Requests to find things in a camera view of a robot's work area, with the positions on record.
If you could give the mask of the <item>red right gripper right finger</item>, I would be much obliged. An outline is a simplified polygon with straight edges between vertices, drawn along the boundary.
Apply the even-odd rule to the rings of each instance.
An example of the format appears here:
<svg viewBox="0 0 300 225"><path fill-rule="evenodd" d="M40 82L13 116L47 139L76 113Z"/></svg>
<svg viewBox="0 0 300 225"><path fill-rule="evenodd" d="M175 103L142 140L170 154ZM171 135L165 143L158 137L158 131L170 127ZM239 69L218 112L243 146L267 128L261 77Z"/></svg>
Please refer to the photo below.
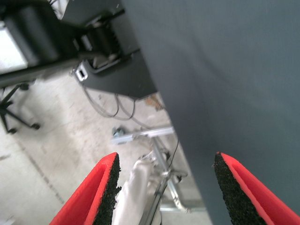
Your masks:
<svg viewBox="0 0 300 225"><path fill-rule="evenodd" d="M300 217L235 158L217 152L214 171L233 225L300 223Z"/></svg>

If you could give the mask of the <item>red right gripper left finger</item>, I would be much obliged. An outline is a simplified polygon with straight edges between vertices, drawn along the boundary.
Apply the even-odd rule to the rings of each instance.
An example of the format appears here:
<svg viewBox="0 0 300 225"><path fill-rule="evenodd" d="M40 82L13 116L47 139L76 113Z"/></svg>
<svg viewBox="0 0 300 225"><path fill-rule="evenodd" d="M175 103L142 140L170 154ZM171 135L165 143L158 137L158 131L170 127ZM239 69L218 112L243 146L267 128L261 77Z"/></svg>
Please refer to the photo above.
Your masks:
<svg viewBox="0 0 300 225"><path fill-rule="evenodd" d="M75 190L52 225L110 225L116 204L120 159L114 152L104 156Z"/></svg>

